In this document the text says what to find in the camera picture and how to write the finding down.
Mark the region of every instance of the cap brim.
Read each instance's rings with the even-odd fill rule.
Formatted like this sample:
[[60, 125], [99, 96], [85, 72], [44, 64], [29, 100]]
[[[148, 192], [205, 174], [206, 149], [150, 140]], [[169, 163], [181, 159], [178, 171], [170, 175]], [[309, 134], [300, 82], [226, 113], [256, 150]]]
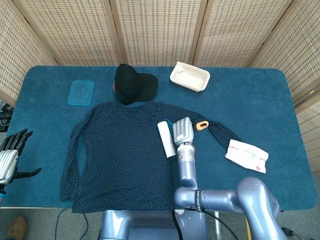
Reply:
[[158, 79], [156, 76], [148, 73], [138, 73], [141, 80], [142, 92], [137, 96], [135, 102], [149, 101], [157, 95], [158, 92]]

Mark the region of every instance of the white tray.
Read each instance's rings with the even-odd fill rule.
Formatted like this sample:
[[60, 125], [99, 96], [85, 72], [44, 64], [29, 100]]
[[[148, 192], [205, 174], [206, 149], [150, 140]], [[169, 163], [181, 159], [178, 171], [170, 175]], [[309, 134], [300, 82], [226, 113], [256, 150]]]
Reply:
[[203, 91], [206, 88], [209, 78], [210, 73], [208, 71], [179, 61], [170, 75], [172, 82], [196, 92]]

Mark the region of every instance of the polka dot shirt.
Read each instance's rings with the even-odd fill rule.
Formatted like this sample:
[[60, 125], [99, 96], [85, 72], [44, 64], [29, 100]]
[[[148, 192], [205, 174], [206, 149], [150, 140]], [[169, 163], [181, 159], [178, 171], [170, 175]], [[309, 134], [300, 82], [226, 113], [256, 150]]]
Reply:
[[[60, 181], [61, 200], [73, 200], [74, 213], [104, 210], [172, 210], [171, 160], [166, 158], [157, 123], [173, 123], [189, 117], [206, 120], [198, 113], [162, 102], [139, 107], [99, 104], [73, 129]], [[226, 149], [239, 138], [218, 122], [209, 131]], [[79, 177], [76, 151], [82, 137], [86, 160]]]

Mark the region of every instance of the wicker panel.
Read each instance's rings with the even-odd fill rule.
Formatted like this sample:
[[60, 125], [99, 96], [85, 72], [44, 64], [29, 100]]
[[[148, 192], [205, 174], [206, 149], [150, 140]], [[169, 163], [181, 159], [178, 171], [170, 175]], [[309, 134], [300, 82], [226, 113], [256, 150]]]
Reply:
[[15, 105], [28, 69], [55, 64], [7, 1], [0, 0], [0, 98]]
[[196, 66], [245, 66], [286, 0], [214, 0]]
[[17, 0], [64, 65], [118, 65], [103, 0]]
[[320, 1], [296, 2], [252, 64], [281, 69], [293, 97], [320, 78]]
[[201, 0], [117, 0], [128, 63], [188, 62]]
[[315, 103], [297, 113], [297, 119], [311, 169], [320, 171], [320, 95]]

